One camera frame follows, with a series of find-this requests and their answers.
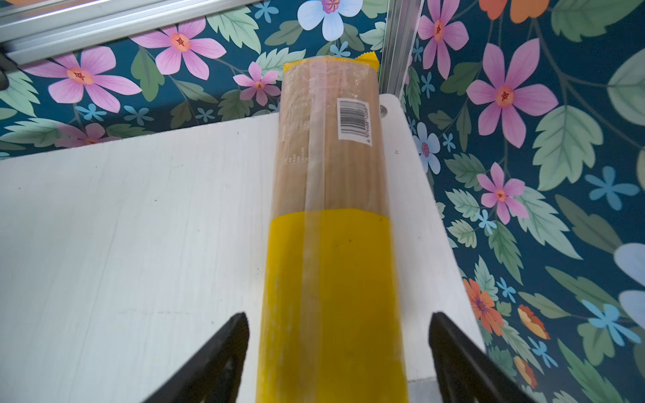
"white platform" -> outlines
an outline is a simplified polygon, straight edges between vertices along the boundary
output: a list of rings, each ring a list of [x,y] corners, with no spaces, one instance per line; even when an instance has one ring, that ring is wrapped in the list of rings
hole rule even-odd
[[[399,101],[382,95],[408,380],[477,323]],[[228,318],[255,399],[277,114],[0,162],[0,401],[137,403]]]

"plastic wrapper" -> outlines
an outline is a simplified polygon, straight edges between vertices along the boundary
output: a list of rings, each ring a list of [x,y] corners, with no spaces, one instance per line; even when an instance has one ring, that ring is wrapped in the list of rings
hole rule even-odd
[[[407,402],[378,61],[284,67],[257,402]]]

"light blue flower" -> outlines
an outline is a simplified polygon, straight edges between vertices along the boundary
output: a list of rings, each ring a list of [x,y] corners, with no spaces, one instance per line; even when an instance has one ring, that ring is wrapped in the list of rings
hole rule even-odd
[[[611,166],[606,166],[602,169],[602,178],[604,181],[594,175],[587,174],[584,176],[585,181],[599,187],[599,189],[594,189],[589,192],[589,198],[591,200],[598,200],[602,196],[607,196],[609,205],[616,211],[622,209],[622,201],[620,201],[620,197],[616,193],[634,196],[640,192],[640,188],[631,183],[613,184],[616,179],[616,170]]]
[[[502,292],[502,295],[504,295],[506,298],[508,298],[508,299],[510,299],[511,301],[513,301],[513,303],[515,303],[515,297],[513,296],[513,294],[515,294],[515,293],[516,293],[515,288],[507,286],[507,285],[506,285],[506,280],[504,280],[504,277],[500,277],[499,279],[500,279],[500,281],[501,281],[501,282],[499,282],[499,281],[498,281],[498,282],[497,282],[497,285],[498,285],[502,290],[504,290],[504,291]]]
[[[259,8],[260,10],[255,13],[255,19],[260,19],[264,14],[264,20],[267,23],[271,23],[271,14],[278,14],[277,7],[269,7],[271,0],[264,0],[263,2],[257,2],[253,4],[253,7]]]
[[[417,121],[410,119],[410,116],[408,116],[408,126],[410,127],[412,134],[417,134]]]
[[[414,49],[412,50],[412,54],[414,55],[414,59],[416,61],[421,61],[421,55],[423,54],[423,47],[419,45],[419,38],[417,38],[417,42],[415,43]]]
[[[103,118],[101,116],[108,114],[106,111],[96,110],[95,104],[89,104],[87,106],[87,109],[83,108],[82,106],[77,106],[76,110],[85,113],[85,115],[83,115],[83,119],[85,119],[86,121],[91,121],[92,118],[94,118],[99,122],[103,122]]]
[[[137,119],[137,124],[139,126],[143,126],[143,121],[152,122],[153,120],[155,120],[154,118],[152,118],[150,116],[146,116],[146,113],[148,113],[150,111],[150,109],[148,109],[148,108],[141,108],[137,112],[137,110],[135,108],[132,108],[130,105],[123,105],[123,109],[125,109],[126,111],[132,113],[132,115],[127,115],[123,119],[125,119],[128,122],[131,121],[131,120]]]
[[[481,221],[479,223],[479,228],[486,228],[486,231],[488,231],[488,233],[490,235],[493,235],[493,230],[491,230],[491,228],[497,228],[497,224],[495,224],[494,222],[488,220],[488,210],[483,209],[482,213],[481,214],[477,213],[476,217]]]
[[[267,108],[269,108],[271,113],[280,112],[280,101],[278,101],[278,106],[273,105],[273,104],[269,104],[269,106],[267,106]]]
[[[423,86],[421,87],[421,92],[425,92],[427,98],[430,98],[430,91],[432,91],[432,92],[435,91],[435,86],[430,84],[430,80],[432,80],[432,73],[431,72],[428,72],[428,79],[426,79],[423,75],[421,76],[421,81],[423,81]]]
[[[531,339],[531,337],[529,337],[528,340],[535,347],[531,349],[533,351],[533,354],[538,357],[542,357],[542,359],[544,360],[544,365],[546,365],[547,368],[551,368],[551,364],[553,364],[555,367],[558,366],[558,363],[546,354],[546,344],[543,341],[540,341],[540,344],[537,344],[535,340]]]
[[[197,120],[204,119],[204,123],[208,123],[209,119],[215,119],[215,117],[211,115],[211,113],[213,113],[212,109],[209,109],[204,112],[202,108],[197,108],[197,111],[199,112],[199,115],[195,115],[195,119]]]
[[[582,305],[584,305],[592,314],[597,316],[597,318],[590,318],[589,323],[599,329],[608,328],[609,334],[611,335],[614,343],[618,344],[621,347],[625,345],[625,341],[620,336],[620,333],[622,333],[625,337],[627,337],[634,343],[641,343],[641,339],[636,333],[625,328],[624,326],[615,323],[615,321],[620,317],[620,311],[614,305],[603,305],[604,313],[601,312],[600,309],[596,308],[596,305],[590,303],[589,301],[584,300],[582,302]]]
[[[336,56],[336,57],[349,57],[350,56],[350,51],[349,50],[343,52],[343,50],[347,49],[347,45],[348,45],[348,43],[347,43],[347,41],[345,41],[345,42],[342,43],[341,48],[338,49],[338,46],[333,44],[333,45],[331,45],[329,47],[329,50],[331,50],[333,55]]]
[[[457,149],[457,147],[455,146],[455,144],[452,142],[452,133],[448,134],[448,136],[447,136],[447,137],[446,137],[446,134],[444,133],[444,135],[443,135],[443,136],[444,136],[444,139],[445,139],[446,141],[444,141],[444,142],[443,142],[443,143],[441,143],[441,144],[443,144],[443,145],[448,149],[448,152],[450,152],[450,147],[452,147],[452,148],[454,148],[454,149]]]

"orange flower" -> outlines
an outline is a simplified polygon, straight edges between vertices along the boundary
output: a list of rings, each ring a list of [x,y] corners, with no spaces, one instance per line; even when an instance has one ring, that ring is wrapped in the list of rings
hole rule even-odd
[[[529,367],[528,363],[520,357],[515,357],[513,361],[515,361],[515,366],[517,367],[517,370],[520,371],[522,378],[524,378],[531,388],[535,389],[537,387],[537,380],[535,379],[535,374],[531,367]]]
[[[494,331],[496,335],[501,336],[504,322],[502,321],[502,315],[495,310],[495,303],[490,295],[486,291],[482,292],[479,284],[473,280],[470,280],[470,284],[468,284],[468,281],[464,279],[464,287],[468,292],[475,318],[482,321],[482,326],[488,333],[493,333]]]
[[[498,19],[508,0],[479,0],[482,10],[488,12],[488,18]],[[511,21],[523,23],[527,18],[538,18],[546,8],[549,0],[513,0],[511,3]]]
[[[527,306],[520,305],[519,308],[517,308],[517,313],[520,315],[520,319],[522,319],[522,323],[533,333],[536,334],[538,337],[542,337],[544,340],[549,340],[551,337],[549,337],[549,333],[546,332],[546,329],[544,328],[544,323],[540,319],[538,319],[537,316],[531,311],[531,309]]]

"barcode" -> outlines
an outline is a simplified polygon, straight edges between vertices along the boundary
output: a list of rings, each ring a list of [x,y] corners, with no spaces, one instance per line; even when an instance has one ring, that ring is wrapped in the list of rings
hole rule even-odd
[[[372,145],[370,104],[358,99],[338,98],[338,139]]]

